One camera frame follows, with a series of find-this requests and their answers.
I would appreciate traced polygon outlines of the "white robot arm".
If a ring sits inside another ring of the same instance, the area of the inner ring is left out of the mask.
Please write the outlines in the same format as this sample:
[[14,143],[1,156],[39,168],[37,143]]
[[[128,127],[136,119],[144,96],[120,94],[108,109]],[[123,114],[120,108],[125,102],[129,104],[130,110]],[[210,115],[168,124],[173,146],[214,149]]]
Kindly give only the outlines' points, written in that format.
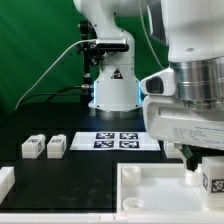
[[[143,110],[150,137],[224,151],[224,0],[73,0],[96,32],[100,53],[92,111]],[[146,11],[151,34],[169,46],[169,67],[143,80],[134,73],[135,40],[116,16]]]

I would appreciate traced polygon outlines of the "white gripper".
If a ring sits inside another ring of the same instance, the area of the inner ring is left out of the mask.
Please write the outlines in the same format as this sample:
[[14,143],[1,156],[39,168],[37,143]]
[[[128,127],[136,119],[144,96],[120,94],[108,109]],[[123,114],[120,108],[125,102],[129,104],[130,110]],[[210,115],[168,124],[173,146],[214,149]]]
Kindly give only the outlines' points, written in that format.
[[146,96],[143,116],[145,129],[153,139],[184,144],[180,152],[187,170],[198,168],[188,145],[224,150],[223,110],[194,111],[172,97]]

